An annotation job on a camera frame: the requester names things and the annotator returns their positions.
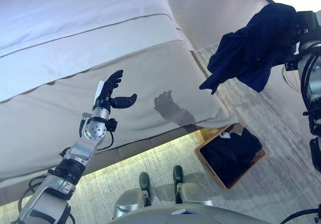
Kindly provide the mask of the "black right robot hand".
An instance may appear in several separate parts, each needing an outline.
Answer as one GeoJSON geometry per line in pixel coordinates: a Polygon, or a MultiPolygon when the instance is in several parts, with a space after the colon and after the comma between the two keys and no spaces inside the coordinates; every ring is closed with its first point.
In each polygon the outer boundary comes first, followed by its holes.
{"type": "Polygon", "coordinates": [[[301,44],[320,41],[320,24],[313,11],[299,11],[295,15],[296,38],[301,44]]]}

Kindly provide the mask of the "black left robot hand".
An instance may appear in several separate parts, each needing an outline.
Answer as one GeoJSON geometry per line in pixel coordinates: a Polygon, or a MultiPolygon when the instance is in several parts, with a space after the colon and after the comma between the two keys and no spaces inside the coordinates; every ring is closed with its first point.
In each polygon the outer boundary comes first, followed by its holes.
{"type": "Polygon", "coordinates": [[[123,76],[123,70],[118,70],[113,73],[106,81],[99,82],[93,109],[104,108],[110,111],[111,108],[124,109],[133,106],[137,100],[137,94],[132,96],[121,96],[112,98],[113,90],[118,88],[123,76]]]}

